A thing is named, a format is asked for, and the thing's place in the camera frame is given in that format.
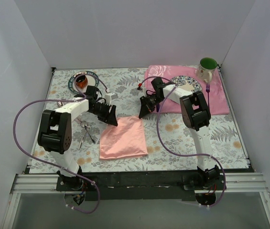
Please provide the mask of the salmon pink cloth napkin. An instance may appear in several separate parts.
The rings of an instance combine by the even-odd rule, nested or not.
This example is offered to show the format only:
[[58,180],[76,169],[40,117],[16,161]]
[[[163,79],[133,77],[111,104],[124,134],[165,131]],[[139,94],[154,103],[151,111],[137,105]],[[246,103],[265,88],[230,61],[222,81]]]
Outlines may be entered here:
[[121,117],[118,126],[108,125],[102,132],[99,159],[114,160],[148,155],[143,121],[135,116]]

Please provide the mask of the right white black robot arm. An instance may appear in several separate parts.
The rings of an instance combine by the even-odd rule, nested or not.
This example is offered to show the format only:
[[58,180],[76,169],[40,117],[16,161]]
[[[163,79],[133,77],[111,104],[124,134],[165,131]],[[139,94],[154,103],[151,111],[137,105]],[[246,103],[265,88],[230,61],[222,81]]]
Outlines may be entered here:
[[[175,156],[181,157],[197,157],[197,172],[194,179],[194,185],[200,186],[202,189],[210,189],[220,178],[220,170],[222,169],[219,161],[211,155],[212,148],[210,143],[209,124],[211,113],[209,106],[201,91],[190,92],[177,86],[176,83],[160,76],[151,76],[144,79],[147,81],[152,79],[154,92],[146,94],[140,98],[141,108],[139,118],[157,111],[156,131],[158,139],[165,150]],[[159,120],[162,107],[167,99],[180,105],[182,119],[185,126],[190,130],[196,153],[191,155],[182,155],[174,153],[168,149],[161,139],[159,130]]]

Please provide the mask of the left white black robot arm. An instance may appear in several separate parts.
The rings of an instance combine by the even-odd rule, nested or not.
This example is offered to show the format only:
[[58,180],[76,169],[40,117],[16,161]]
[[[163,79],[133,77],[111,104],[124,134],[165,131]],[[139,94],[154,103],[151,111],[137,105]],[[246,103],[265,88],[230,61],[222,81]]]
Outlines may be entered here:
[[72,122],[82,113],[89,112],[97,116],[98,120],[112,126],[118,126],[116,119],[116,106],[112,100],[118,96],[114,93],[106,93],[98,97],[98,89],[88,86],[83,98],[82,95],[74,98],[55,110],[44,110],[37,138],[38,145],[55,159],[57,165],[62,168],[58,175],[65,187],[78,191],[83,187],[84,180],[81,176],[81,168],[74,159],[69,148],[72,143]]

